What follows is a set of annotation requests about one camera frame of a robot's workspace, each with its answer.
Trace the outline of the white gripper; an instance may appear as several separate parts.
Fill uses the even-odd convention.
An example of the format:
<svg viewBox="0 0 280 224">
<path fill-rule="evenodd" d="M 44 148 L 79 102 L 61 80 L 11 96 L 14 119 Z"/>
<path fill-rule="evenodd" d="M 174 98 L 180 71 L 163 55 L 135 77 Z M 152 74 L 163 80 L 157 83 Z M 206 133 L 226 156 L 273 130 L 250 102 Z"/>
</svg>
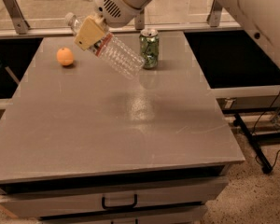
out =
<svg viewBox="0 0 280 224">
<path fill-rule="evenodd" d="M 108 26 L 119 28 L 128 24 L 141 12 L 144 3 L 144 0 L 93 1 L 101 16 L 88 16 L 78 29 L 75 43 L 82 50 L 86 50 L 100 41 L 108 32 Z"/>
</svg>

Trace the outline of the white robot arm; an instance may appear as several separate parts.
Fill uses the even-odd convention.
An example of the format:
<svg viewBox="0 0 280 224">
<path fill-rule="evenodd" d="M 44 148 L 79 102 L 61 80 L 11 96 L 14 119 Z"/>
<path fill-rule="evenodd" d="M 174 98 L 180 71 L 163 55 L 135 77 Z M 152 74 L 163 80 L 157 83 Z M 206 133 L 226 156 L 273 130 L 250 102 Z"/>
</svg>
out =
<svg viewBox="0 0 280 224">
<path fill-rule="evenodd" d="M 107 42 L 107 30 L 129 23 L 152 0 L 94 0 L 94 14 L 74 32 L 83 50 Z M 280 0 L 216 0 L 280 69 Z"/>
</svg>

